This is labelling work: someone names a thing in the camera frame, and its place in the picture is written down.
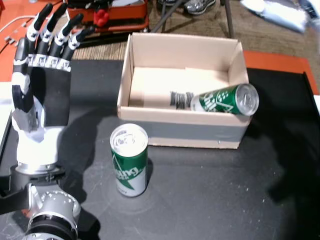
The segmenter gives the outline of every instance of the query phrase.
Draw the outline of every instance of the orange table edge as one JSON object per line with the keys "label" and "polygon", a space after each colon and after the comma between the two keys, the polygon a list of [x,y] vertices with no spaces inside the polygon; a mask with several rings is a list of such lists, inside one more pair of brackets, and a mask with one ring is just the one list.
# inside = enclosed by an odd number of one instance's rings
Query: orange table edge
{"label": "orange table edge", "polygon": [[289,73],[306,73],[314,95],[319,95],[317,84],[306,58],[275,53],[244,51],[247,68],[282,71]]}

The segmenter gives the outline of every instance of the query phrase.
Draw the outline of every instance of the metal pole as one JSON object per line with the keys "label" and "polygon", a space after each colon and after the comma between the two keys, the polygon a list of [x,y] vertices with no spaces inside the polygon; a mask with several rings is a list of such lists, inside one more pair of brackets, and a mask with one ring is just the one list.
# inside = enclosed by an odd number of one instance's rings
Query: metal pole
{"label": "metal pole", "polygon": [[178,0],[176,3],[166,12],[166,14],[158,21],[155,27],[151,30],[151,33],[156,33],[159,28],[167,21],[171,14],[184,2],[184,0]]}
{"label": "metal pole", "polygon": [[233,39],[235,38],[235,32],[234,32],[234,26],[232,24],[232,16],[231,16],[231,8],[230,8],[230,2],[229,0],[223,0],[225,3],[225,13],[226,13],[226,21],[228,23],[228,29],[229,29],[229,38]]}
{"label": "metal pole", "polygon": [[[166,14],[166,6],[167,6],[167,0],[163,0],[161,18],[163,18],[163,17],[165,16],[165,14]],[[164,32],[165,32],[166,22],[167,22],[167,21],[164,21],[164,23],[163,23],[163,25],[162,25],[161,33],[164,33]]]}

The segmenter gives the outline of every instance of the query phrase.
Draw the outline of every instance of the robot finger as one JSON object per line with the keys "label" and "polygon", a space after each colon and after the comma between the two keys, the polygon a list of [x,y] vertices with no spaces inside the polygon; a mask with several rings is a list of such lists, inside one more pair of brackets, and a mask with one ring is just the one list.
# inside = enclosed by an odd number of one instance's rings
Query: robot finger
{"label": "robot finger", "polygon": [[41,54],[41,55],[48,54],[49,41],[51,40],[53,35],[52,32],[58,20],[66,12],[67,6],[68,5],[66,3],[61,4],[59,8],[51,15],[50,19],[48,20],[47,24],[43,28],[37,40],[37,47],[36,47],[37,54]]}
{"label": "robot finger", "polygon": [[93,26],[90,26],[72,35],[68,41],[68,45],[66,45],[63,49],[61,58],[70,61],[80,43],[85,39],[86,36],[94,33],[95,30],[96,29]]}
{"label": "robot finger", "polygon": [[92,34],[95,30],[96,29],[93,26],[90,26],[73,34],[70,37],[68,44],[64,46],[62,57],[59,59],[56,68],[69,71],[69,64],[76,48],[79,47],[80,43],[85,39],[86,36]]}
{"label": "robot finger", "polygon": [[39,35],[39,30],[44,23],[46,17],[51,13],[53,5],[48,3],[45,7],[36,15],[30,26],[28,27],[25,37],[29,45],[29,54],[35,52],[36,40]]}
{"label": "robot finger", "polygon": [[67,42],[71,30],[76,25],[81,23],[83,18],[84,18],[84,15],[82,13],[79,13],[62,27],[60,32],[52,40],[49,56],[55,57],[55,58],[60,57],[64,43]]}
{"label": "robot finger", "polygon": [[13,60],[11,78],[13,110],[12,118],[20,130],[30,132],[38,126],[34,108],[34,96],[30,87],[28,70],[29,42],[21,38]]}

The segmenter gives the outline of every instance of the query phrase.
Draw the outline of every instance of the floor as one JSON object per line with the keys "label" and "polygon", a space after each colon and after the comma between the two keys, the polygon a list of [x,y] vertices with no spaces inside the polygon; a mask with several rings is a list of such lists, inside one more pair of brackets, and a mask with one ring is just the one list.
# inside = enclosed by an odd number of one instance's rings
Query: floor
{"label": "floor", "polygon": [[[235,38],[242,42],[244,50],[278,53],[307,58],[320,89],[320,54],[316,32],[308,28],[304,35],[268,23],[247,11],[238,0],[230,0]],[[161,12],[156,0],[149,0],[150,28],[156,25]],[[191,34],[226,38],[228,25],[224,7],[219,0],[200,16],[185,16],[178,9],[168,19],[166,33]],[[123,59],[126,43],[114,43],[78,49],[74,59]]]}

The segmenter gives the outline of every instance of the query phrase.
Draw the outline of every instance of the beer can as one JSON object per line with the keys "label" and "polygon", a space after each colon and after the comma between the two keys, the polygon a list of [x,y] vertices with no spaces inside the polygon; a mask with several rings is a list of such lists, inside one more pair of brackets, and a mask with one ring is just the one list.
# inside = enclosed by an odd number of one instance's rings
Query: beer can
{"label": "beer can", "polygon": [[251,84],[240,84],[197,95],[191,100],[191,110],[253,115],[259,106],[259,95]]}
{"label": "beer can", "polygon": [[111,134],[110,146],[116,188],[127,197],[142,194],[147,187],[146,131],[132,123],[120,125]]}

